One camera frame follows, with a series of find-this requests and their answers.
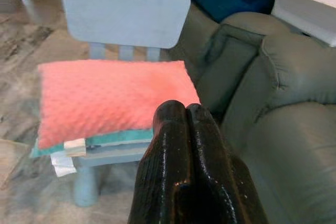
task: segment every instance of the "child's chair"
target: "child's chair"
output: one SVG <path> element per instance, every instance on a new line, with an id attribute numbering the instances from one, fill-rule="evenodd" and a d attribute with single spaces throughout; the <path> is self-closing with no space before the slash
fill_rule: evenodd
<path id="1" fill-rule="evenodd" d="M 72 36 L 90 44 L 90 58 L 104 59 L 104 43 L 119 45 L 119 59 L 132 60 L 133 47 L 147 47 L 147 60 L 158 61 L 160 48 L 177 43 L 190 0 L 63 0 Z M 149 142 L 87 148 L 74 157 L 75 202 L 90 206 L 98 198 L 95 166 L 138 161 Z"/>

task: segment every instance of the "pink pillow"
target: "pink pillow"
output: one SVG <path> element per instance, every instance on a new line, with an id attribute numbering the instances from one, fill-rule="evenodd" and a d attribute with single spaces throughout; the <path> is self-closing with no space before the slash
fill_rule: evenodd
<path id="1" fill-rule="evenodd" d="M 167 100 L 199 103 L 182 61 L 78 60 L 42 64 L 39 148 L 149 129 Z"/>

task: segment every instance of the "white plastic container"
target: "white plastic container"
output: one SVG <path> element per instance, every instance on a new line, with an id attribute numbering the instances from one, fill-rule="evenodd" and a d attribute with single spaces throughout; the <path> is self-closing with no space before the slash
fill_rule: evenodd
<path id="1" fill-rule="evenodd" d="M 275 0 L 272 14 L 336 47 L 336 0 Z"/>

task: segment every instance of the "chair backrest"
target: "chair backrest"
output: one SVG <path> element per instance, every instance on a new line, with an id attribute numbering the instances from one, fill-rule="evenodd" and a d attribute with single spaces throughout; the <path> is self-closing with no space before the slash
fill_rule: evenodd
<path id="1" fill-rule="evenodd" d="M 148 58 L 176 45 L 190 0 L 63 0 L 73 37 L 91 42 L 91 57 L 104 58 L 103 44 L 121 45 L 131 60 L 133 46 L 148 47 Z"/>

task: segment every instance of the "marble floor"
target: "marble floor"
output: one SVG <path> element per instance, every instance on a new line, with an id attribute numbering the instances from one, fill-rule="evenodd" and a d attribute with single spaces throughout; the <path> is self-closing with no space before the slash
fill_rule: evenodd
<path id="1" fill-rule="evenodd" d="M 116 58 L 117 51 L 109 45 L 107 57 Z M 144 52 L 136 48 L 135 59 L 143 59 Z M 61 0 L 22 0 L 15 13 L 0 13 L 0 138 L 33 145 L 39 123 L 38 64 L 86 58 L 87 43 L 67 32 Z M 165 52 L 161 58 L 169 59 Z M 0 190 L 0 222 L 126 223 L 137 165 L 103 170 L 99 202 L 78 208 L 71 196 L 74 174 L 57 178 L 48 157 L 25 158 L 7 188 Z"/>

